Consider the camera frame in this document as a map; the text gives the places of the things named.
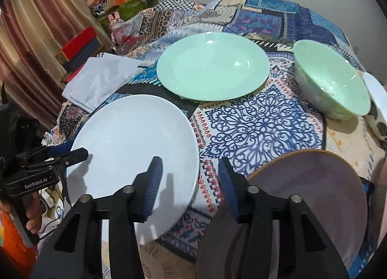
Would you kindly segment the person's left hand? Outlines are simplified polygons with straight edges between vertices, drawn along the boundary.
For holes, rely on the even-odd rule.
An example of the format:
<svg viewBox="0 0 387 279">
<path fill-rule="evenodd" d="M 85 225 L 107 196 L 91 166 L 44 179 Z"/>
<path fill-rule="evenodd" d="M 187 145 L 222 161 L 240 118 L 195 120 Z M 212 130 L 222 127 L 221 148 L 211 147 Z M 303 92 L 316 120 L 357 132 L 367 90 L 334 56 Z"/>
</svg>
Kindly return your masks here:
<svg viewBox="0 0 387 279">
<path fill-rule="evenodd" d="M 26 228 L 33 234 L 37 234 L 42 225 L 40 201 L 41 198 L 39 194 L 37 192 L 32 193 L 30 195 L 29 206 L 26 209 L 26 216 L 28 217 Z M 5 213 L 7 217 L 10 217 L 10 204 L 5 200 L 1 200 L 1 211 Z"/>
</svg>

